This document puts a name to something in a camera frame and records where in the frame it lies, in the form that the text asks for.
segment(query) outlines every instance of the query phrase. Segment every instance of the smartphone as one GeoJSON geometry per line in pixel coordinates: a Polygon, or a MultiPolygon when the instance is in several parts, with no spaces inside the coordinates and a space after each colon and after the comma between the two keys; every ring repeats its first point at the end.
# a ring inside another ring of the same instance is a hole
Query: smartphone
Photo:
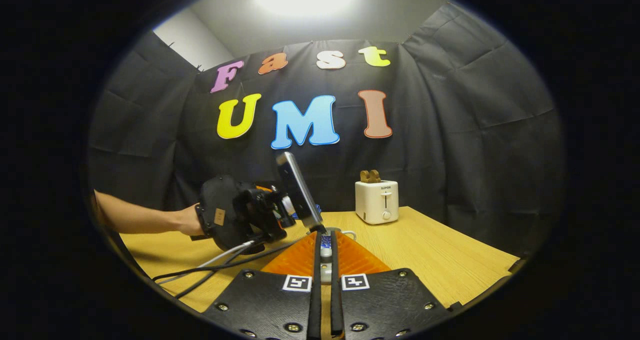
{"type": "Polygon", "coordinates": [[[321,230],[324,233],[322,217],[316,208],[316,202],[311,197],[311,192],[302,178],[302,172],[298,167],[296,158],[292,153],[285,151],[276,157],[278,173],[284,186],[284,192],[291,199],[297,218],[311,231],[321,230]]]}

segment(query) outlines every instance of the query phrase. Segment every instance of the black cable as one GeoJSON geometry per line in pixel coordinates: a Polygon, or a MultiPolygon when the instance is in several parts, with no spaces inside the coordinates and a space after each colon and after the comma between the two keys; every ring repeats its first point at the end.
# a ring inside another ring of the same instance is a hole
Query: black cable
{"type": "MultiPolygon", "coordinates": [[[[253,245],[249,245],[249,246],[247,246],[245,248],[239,249],[233,255],[229,256],[229,258],[227,258],[227,260],[225,260],[222,264],[223,265],[227,265],[227,264],[231,263],[235,258],[240,256],[240,254],[245,252],[247,249],[250,249],[250,248],[255,247],[255,246],[258,246],[258,245],[253,244],[253,245]]],[[[189,286],[187,289],[183,290],[183,292],[180,292],[177,295],[175,295],[175,298],[176,299],[180,299],[181,297],[187,295],[188,293],[192,292],[193,290],[196,290],[200,285],[203,285],[207,280],[209,280],[212,276],[214,276],[215,273],[217,273],[217,271],[211,271],[210,273],[204,275],[204,277],[199,279],[196,283],[194,283],[194,285],[189,286]]]]}
{"type": "Polygon", "coordinates": [[[195,267],[194,269],[186,269],[186,270],[182,270],[182,271],[170,272],[168,274],[158,275],[158,276],[152,278],[151,280],[157,281],[157,280],[160,280],[160,279],[164,279],[165,277],[181,276],[182,274],[191,274],[191,273],[196,273],[196,272],[210,272],[210,271],[215,271],[215,270],[220,270],[220,269],[233,268],[233,267],[235,267],[237,265],[242,265],[242,264],[248,263],[250,261],[253,261],[253,260],[256,260],[256,259],[260,259],[260,258],[263,258],[263,257],[265,257],[267,255],[273,254],[274,252],[281,251],[282,249],[286,249],[286,248],[290,247],[293,244],[295,244],[295,242],[291,242],[291,244],[286,244],[286,245],[283,245],[283,246],[281,246],[279,248],[270,249],[269,251],[266,251],[266,252],[263,252],[263,253],[259,253],[257,255],[245,258],[244,260],[232,262],[230,264],[223,264],[223,265],[216,265],[216,266],[195,267]]]}

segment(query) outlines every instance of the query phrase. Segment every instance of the foam letter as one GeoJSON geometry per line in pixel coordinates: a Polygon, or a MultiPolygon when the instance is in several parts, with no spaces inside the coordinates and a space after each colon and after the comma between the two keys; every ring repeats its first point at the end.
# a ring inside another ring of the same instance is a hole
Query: foam letter
{"type": "Polygon", "coordinates": [[[372,67],[386,67],[391,64],[390,60],[382,60],[380,55],[386,55],[386,50],[378,50],[375,46],[369,46],[366,48],[361,48],[358,50],[358,53],[364,54],[364,61],[371,65],[372,67]]]}
{"type": "Polygon", "coordinates": [[[313,126],[313,133],[309,137],[309,143],[313,146],[326,146],[335,144],[340,136],[334,131],[334,118],[331,107],[336,97],[331,95],[316,96],[302,112],[293,101],[281,101],[273,105],[276,112],[276,138],[271,143],[272,149],[286,149],[292,141],[288,137],[288,130],[299,146],[304,144],[307,134],[313,126]]]}
{"type": "Polygon", "coordinates": [[[236,76],[236,69],[240,69],[244,65],[245,62],[240,60],[234,62],[233,64],[220,66],[217,69],[217,78],[215,78],[215,84],[211,88],[211,94],[226,89],[229,86],[229,84],[227,84],[227,80],[233,80],[236,76]]]}
{"type": "Polygon", "coordinates": [[[220,116],[217,118],[217,134],[222,139],[233,139],[242,137],[251,125],[254,123],[254,114],[256,114],[256,103],[263,97],[262,94],[250,94],[242,99],[245,103],[244,115],[242,116],[242,122],[240,125],[231,125],[231,115],[234,112],[234,108],[238,105],[238,100],[224,101],[220,104],[220,116]]]}
{"type": "Polygon", "coordinates": [[[368,138],[388,138],[393,130],[387,125],[384,100],[387,95],[378,90],[362,90],[358,96],[364,100],[366,108],[366,129],[364,136],[368,138]]]}
{"type": "Polygon", "coordinates": [[[265,75],[270,71],[278,70],[284,68],[287,61],[287,55],[284,52],[274,53],[267,57],[265,60],[262,60],[262,66],[258,69],[258,74],[265,75]]]}
{"type": "Polygon", "coordinates": [[[342,57],[345,56],[342,52],[336,50],[327,50],[318,52],[318,62],[315,64],[320,69],[340,69],[347,65],[347,62],[342,57]]]}

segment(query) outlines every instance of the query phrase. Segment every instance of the human arm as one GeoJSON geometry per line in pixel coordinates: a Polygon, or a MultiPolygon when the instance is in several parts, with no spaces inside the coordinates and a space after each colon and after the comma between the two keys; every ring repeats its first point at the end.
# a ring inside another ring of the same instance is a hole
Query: human arm
{"type": "Polygon", "coordinates": [[[179,231],[185,235],[203,235],[196,204],[178,211],[161,211],[128,203],[115,196],[95,192],[96,205],[103,221],[122,234],[157,234],[179,231]]]}

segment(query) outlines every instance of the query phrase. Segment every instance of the blue letter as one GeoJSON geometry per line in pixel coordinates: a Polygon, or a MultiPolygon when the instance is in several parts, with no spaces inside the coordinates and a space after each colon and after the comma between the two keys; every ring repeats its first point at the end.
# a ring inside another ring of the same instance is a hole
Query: blue letter
{"type": "Polygon", "coordinates": [[[298,110],[293,101],[281,101],[272,107],[276,112],[276,139],[271,143],[272,149],[286,149],[292,141],[288,137],[288,130],[299,146],[304,144],[309,129],[313,126],[313,133],[309,137],[309,143],[313,146],[326,146],[335,144],[340,136],[334,131],[334,118],[331,114],[331,105],[336,97],[331,95],[316,96],[306,109],[306,113],[298,110]]]}

